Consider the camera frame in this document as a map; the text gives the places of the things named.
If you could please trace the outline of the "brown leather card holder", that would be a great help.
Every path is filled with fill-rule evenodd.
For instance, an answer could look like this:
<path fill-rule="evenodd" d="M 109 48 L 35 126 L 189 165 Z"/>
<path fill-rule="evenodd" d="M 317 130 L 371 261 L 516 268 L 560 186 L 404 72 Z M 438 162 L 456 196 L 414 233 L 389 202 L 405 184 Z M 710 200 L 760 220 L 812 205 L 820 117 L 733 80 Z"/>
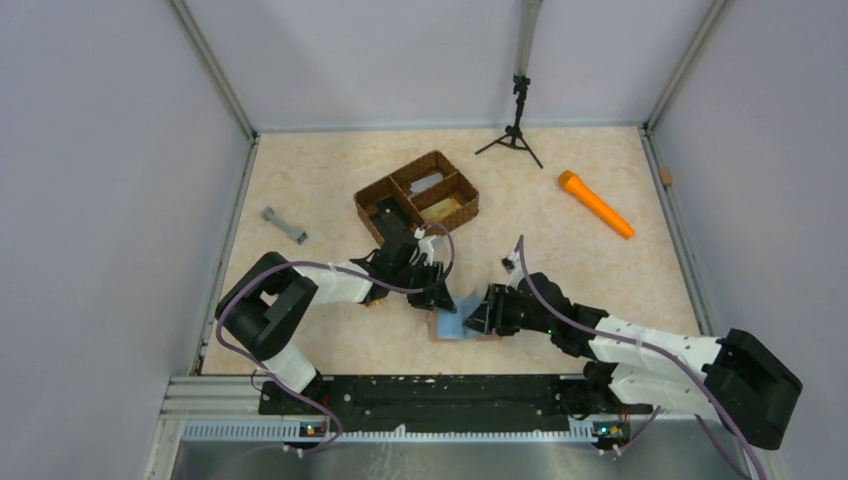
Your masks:
<path fill-rule="evenodd" d="M 429 314 L 427 324 L 430 341 L 455 343 L 500 340 L 494 334 L 483 334 L 464 325 L 464 320 L 482 304 L 483 294 L 480 291 L 473 291 L 462 298 L 454 297 L 453 300 L 457 306 L 456 312 L 436 309 Z"/>

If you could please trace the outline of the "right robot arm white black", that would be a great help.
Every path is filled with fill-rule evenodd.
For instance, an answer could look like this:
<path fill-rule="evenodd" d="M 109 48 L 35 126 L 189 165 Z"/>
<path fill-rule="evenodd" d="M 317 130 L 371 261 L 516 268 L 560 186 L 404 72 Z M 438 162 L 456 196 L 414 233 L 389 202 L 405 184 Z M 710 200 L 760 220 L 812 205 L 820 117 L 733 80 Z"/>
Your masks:
<path fill-rule="evenodd" d="M 542 273 L 492 284 L 463 318 L 482 334 L 548 335 L 565 354 L 587 359 L 588 379 L 621 404 L 650 404 L 721 422 L 774 451 L 803 390 L 800 379 L 755 335 L 669 333 L 574 303 Z"/>

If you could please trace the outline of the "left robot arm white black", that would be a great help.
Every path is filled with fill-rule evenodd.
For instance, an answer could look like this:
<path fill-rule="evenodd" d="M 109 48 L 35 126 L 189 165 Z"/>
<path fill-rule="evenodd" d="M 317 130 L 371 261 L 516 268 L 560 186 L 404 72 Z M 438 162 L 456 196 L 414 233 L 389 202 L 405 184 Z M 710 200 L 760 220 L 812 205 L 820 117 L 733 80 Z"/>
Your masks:
<path fill-rule="evenodd" d="M 435 260 L 428 237 L 387 241 L 339 264 L 289 261 L 271 251 L 224 295 L 214 316 L 249 358 L 302 393 L 315 384 L 318 372 L 292 338 L 310 307 L 369 305 L 398 292 L 413 308 L 454 313 L 457 306 L 445 284 L 448 270 Z"/>

